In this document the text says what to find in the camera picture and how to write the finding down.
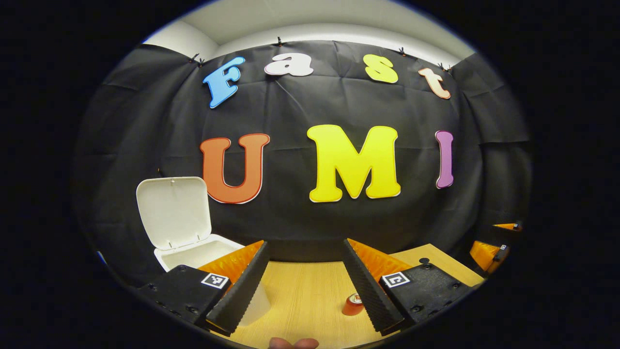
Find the black cloth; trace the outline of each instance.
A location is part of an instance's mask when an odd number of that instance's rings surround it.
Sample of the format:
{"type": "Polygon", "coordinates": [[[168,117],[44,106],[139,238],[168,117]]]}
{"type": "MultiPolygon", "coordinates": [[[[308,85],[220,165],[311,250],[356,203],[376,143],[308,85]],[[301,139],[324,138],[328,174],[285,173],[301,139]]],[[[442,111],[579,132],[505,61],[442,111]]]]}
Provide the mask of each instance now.
{"type": "MultiPolygon", "coordinates": [[[[471,246],[468,234],[487,224],[524,219],[531,182],[529,135],[522,110],[502,79],[478,54],[450,73],[415,57],[348,42],[287,42],[214,58],[202,67],[152,45],[133,50],[105,79],[81,125],[72,172],[73,205],[80,225],[106,262],[140,286],[163,272],[153,254],[136,202],[144,179],[202,177],[202,141],[226,137],[224,178],[244,179],[239,137],[265,133],[260,194],[246,204],[209,198],[213,233],[247,245],[265,239],[272,259],[334,261],[352,238],[386,253],[432,243],[449,252],[471,246]],[[269,76],[264,67],[286,52],[312,57],[309,76],[269,76]],[[388,58],[394,84],[373,81],[362,58],[388,58]],[[237,93],[215,109],[205,76],[242,56],[237,93]],[[423,76],[431,68],[451,98],[436,96],[423,76]],[[316,144],[308,128],[341,126],[360,151],[370,128],[398,131],[396,177],[401,193],[370,199],[314,203],[316,144]],[[435,132],[454,135],[451,187],[437,189],[435,132]]],[[[364,188],[370,183],[370,174],[364,188]]]]}

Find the white ceiling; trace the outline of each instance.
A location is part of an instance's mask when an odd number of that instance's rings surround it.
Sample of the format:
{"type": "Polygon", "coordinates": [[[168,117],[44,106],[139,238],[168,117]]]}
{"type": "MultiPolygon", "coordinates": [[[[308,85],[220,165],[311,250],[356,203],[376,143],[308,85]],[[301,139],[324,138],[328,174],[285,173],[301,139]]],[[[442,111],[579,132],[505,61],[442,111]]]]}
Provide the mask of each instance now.
{"type": "Polygon", "coordinates": [[[413,37],[456,57],[474,53],[434,20],[389,0],[219,0],[179,20],[201,30],[219,45],[287,25],[343,23],[413,37]]]}

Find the letter f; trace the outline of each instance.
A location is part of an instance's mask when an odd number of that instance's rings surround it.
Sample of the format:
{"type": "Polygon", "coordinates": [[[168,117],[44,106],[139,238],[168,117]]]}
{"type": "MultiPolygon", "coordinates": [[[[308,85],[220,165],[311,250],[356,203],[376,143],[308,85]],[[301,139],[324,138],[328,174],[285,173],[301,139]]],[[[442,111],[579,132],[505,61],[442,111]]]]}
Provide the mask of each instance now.
{"type": "Polygon", "coordinates": [[[240,65],[245,61],[246,59],[243,57],[235,57],[225,65],[219,67],[216,71],[207,75],[202,81],[203,84],[207,83],[209,85],[209,90],[211,91],[211,102],[209,103],[211,109],[217,107],[237,92],[238,87],[236,85],[229,86],[228,80],[239,80],[241,72],[235,65],[240,65]]]}

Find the wooden table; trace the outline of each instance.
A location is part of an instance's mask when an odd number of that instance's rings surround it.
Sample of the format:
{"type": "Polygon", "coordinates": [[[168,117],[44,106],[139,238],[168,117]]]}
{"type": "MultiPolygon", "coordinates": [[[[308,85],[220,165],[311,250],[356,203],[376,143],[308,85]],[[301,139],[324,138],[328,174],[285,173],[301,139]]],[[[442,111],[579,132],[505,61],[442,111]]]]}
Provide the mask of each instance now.
{"type": "MultiPolygon", "coordinates": [[[[420,265],[420,258],[428,258],[468,286],[484,280],[431,244],[392,256],[411,266],[420,265]]],[[[375,332],[366,310],[354,316],[342,314],[345,300],[355,293],[355,288],[341,261],[270,261],[261,283],[271,303],[269,312],[248,326],[238,327],[230,337],[220,337],[258,349],[266,349],[271,337],[284,338],[291,343],[301,338],[315,338],[319,341],[318,349],[342,349],[398,333],[382,337],[375,332]]]]}

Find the white container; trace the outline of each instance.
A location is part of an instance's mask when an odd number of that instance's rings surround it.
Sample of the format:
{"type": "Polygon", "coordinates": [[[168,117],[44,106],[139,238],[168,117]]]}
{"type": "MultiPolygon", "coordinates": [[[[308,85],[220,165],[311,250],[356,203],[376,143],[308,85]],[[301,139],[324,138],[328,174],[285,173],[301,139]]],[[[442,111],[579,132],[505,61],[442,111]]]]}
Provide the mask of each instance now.
{"type": "MultiPolygon", "coordinates": [[[[181,264],[199,268],[244,247],[211,233],[206,183],[200,177],[146,179],[136,188],[136,198],[155,257],[166,272],[181,264]]],[[[239,325],[253,323],[269,308],[259,284],[239,325]]]]}

